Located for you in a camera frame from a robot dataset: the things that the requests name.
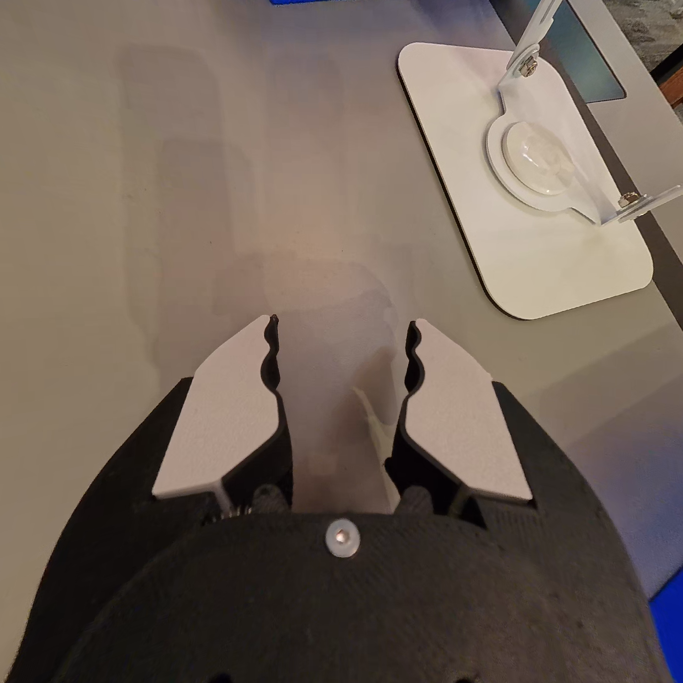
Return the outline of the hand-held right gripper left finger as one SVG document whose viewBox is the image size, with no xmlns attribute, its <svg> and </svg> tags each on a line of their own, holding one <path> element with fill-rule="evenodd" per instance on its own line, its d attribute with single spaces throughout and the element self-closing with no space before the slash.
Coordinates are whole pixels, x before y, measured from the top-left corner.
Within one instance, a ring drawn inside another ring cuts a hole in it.
<svg viewBox="0 0 683 683">
<path fill-rule="evenodd" d="M 275 314 L 262 315 L 200 364 L 152 487 L 156 499 L 209 493 L 223 513 L 291 511 L 278 325 Z"/>
</svg>

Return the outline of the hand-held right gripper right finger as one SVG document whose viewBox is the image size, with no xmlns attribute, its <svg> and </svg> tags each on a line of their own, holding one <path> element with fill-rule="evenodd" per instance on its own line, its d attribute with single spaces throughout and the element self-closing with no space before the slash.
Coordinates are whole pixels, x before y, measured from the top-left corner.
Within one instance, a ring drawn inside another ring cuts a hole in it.
<svg viewBox="0 0 683 683">
<path fill-rule="evenodd" d="M 406 397 L 384 467 L 401 498 L 421 488 L 436 514 L 460 514 L 474 496 L 533 500 L 491 374 L 423 318 L 406 336 Z"/>
</svg>

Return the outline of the white document stand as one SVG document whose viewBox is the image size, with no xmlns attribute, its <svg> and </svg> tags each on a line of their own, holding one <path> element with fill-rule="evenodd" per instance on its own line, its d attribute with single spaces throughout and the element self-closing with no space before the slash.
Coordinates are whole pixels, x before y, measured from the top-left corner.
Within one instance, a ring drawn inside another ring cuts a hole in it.
<svg viewBox="0 0 683 683">
<path fill-rule="evenodd" d="M 414 42 L 397 71 L 483 288 L 536 320 L 640 290 L 653 261 L 635 219 L 682 186 L 620 192 L 563 77 L 539 56 L 560 1 L 513 51 Z"/>
</svg>

